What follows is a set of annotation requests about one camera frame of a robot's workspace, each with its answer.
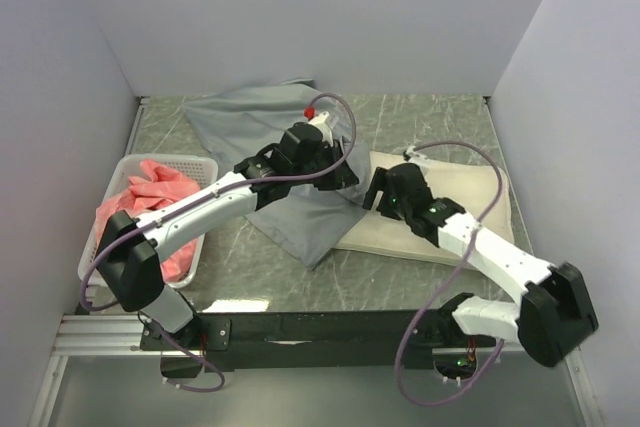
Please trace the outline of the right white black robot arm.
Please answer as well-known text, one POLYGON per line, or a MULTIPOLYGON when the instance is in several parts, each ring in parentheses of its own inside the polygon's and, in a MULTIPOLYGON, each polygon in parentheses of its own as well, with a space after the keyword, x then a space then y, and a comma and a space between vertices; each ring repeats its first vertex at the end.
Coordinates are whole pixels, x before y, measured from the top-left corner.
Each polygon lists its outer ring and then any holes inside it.
POLYGON ((415 236, 460 257, 508 295, 500 302, 463 293, 432 312, 447 344, 492 337, 517 343, 538 364, 554 367, 598 330, 577 267, 539 259, 482 226, 452 199, 434 197, 417 165, 376 168, 363 206, 404 222, 415 236))

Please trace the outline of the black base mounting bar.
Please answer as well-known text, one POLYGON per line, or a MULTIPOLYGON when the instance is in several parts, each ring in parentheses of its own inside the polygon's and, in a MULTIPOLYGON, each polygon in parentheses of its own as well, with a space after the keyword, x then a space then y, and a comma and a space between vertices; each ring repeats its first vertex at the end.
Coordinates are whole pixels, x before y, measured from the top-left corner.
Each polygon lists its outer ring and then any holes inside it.
MULTIPOLYGON (((200 313, 195 327, 174 339, 222 372, 269 368, 393 366, 414 310, 339 312, 200 313)), ((463 334, 448 316, 451 309, 430 309, 420 319, 406 346, 408 369, 433 368, 434 349, 493 347, 492 337, 463 334)), ((159 327, 145 326, 140 347, 175 351, 159 327)))

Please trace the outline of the grey pillowcase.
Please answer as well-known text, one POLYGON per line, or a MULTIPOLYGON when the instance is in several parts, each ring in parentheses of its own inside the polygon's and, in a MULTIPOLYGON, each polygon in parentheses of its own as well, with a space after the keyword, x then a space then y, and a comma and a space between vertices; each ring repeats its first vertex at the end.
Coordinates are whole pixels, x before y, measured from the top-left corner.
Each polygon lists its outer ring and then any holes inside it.
POLYGON ((316 267, 364 217, 370 150, 313 81, 245 87, 183 109, 222 169, 256 179, 258 209, 248 220, 305 266, 316 267))

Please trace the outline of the aluminium frame rail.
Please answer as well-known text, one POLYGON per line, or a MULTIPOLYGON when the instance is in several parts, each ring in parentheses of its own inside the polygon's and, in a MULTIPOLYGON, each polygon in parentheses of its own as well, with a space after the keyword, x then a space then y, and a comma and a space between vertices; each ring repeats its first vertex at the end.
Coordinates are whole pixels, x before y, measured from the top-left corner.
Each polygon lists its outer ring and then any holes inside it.
MULTIPOLYGON (((149 325, 149 322, 139 320, 136 316, 67 316, 59 328, 54 350, 63 355, 117 355, 139 352, 142 351, 140 339, 144 327, 149 325)), ((524 351, 517 343, 504 342, 509 347, 524 351)), ((462 350, 434 349, 433 352, 462 350)))

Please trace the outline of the pink crumpled cloth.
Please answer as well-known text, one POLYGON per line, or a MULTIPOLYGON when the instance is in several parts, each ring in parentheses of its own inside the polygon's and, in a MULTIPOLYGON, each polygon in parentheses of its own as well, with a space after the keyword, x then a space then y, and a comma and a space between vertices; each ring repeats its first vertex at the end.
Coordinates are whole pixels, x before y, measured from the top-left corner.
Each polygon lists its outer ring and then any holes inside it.
MULTIPOLYGON (((152 159, 138 163, 140 175, 125 177, 126 185, 116 189, 96 209, 94 232, 99 246, 106 223, 118 211, 126 211, 130 217, 161 210, 200 190, 198 182, 179 170, 152 159)), ((190 273, 196 252, 197 240, 185 244, 162 263, 165 282, 180 282, 190 273)))

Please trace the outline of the beige pillow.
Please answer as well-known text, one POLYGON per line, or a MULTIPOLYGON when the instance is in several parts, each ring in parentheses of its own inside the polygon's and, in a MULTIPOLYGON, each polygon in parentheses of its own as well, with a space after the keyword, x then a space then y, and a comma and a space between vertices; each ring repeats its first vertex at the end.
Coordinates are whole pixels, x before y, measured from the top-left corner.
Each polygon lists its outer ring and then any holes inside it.
MULTIPOLYGON (((478 217, 494 198, 498 184, 489 166, 470 166, 428 160, 421 166, 425 180, 437 197, 448 197, 478 217)), ((512 211, 509 182, 503 180, 500 200, 484 218, 482 224, 503 239, 513 242, 512 211)), ((350 250, 387 257, 455 265, 458 257, 428 241, 413 235, 402 221, 385 218, 379 212, 368 211, 335 245, 350 250)))

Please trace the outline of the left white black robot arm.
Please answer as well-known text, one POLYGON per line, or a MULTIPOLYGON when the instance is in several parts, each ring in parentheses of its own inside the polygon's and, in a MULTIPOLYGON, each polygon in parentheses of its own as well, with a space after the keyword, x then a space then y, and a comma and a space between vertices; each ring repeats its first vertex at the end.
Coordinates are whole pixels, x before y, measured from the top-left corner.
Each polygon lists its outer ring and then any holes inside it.
POLYGON ((347 158, 353 140, 324 121, 298 122, 280 141, 236 164, 210 186, 163 209, 131 217, 112 215, 91 268, 98 271, 127 312, 149 318, 176 348, 200 335, 189 302, 163 279, 161 264, 184 245, 220 224, 285 198, 300 185, 337 191, 357 184, 347 158))

